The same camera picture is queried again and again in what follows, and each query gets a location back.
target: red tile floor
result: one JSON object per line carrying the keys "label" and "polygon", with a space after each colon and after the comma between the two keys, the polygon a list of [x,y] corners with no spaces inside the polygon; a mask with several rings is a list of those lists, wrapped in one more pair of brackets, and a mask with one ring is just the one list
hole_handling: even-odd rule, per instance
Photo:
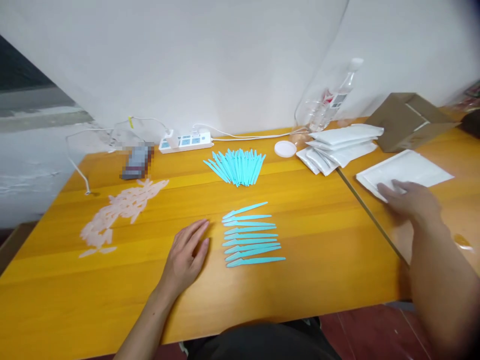
{"label": "red tile floor", "polygon": [[[386,305],[320,316],[321,328],[343,360],[435,360],[415,313]],[[107,355],[91,360],[111,360]],[[155,360],[185,360],[177,343],[158,348]]]}

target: white bottle cap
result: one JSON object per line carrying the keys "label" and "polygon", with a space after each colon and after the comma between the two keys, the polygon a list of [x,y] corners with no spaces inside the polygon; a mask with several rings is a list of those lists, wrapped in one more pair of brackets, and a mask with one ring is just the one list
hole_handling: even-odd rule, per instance
{"label": "white bottle cap", "polygon": [[354,57],[352,60],[350,60],[350,66],[348,67],[349,71],[357,71],[362,67],[362,64],[364,63],[364,60],[361,57]]}
{"label": "white bottle cap", "polygon": [[297,152],[293,142],[282,140],[275,144],[275,154],[282,158],[291,158]]}

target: charger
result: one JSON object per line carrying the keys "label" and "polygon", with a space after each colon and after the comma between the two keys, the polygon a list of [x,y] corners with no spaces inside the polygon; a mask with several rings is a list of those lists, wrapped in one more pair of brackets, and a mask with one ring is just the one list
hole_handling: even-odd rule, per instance
{"label": "charger", "polygon": [[168,145],[170,145],[171,149],[178,149],[178,147],[180,146],[179,139],[180,136],[177,130],[171,129],[165,131],[165,137],[163,138],[163,141],[166,140]]}

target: electrical outlet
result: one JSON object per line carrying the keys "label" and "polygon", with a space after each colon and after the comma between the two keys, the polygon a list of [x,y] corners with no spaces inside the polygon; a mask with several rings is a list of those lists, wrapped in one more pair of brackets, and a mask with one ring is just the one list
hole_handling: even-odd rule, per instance
{"label": "electrical outlet", "polygon": [[188,150],[207,149],[211,148],[214,145],[212,142],[210,131],[200,132],[198,134],[177,136],[177,138],[178,147],[171,148],[168,139],[164,137],[158,147],[160,152],[162,154],[179,153]]}

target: person's right hand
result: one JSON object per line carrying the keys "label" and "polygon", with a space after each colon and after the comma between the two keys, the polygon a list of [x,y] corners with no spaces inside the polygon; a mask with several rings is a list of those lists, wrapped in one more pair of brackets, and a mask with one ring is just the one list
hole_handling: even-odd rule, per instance
{"label": "person's right hand", "polygon": [[174,301],[200,273],[209,249],[210,239],[203,240],[196,255],[193,255],[209,226],[207,219],[195,221],[175,235],[166,259],[166,264],[157,288]]}
{"label": "person's right hand", "polygon": [[431,191],[415,182],[392,180],[395,187],[403,189],[400,193],[390,189],[383,183],[377,185],[378,192],[388,201],[388,205],[397,213],[416,221],[438,220],[441,218],[441,207]]}

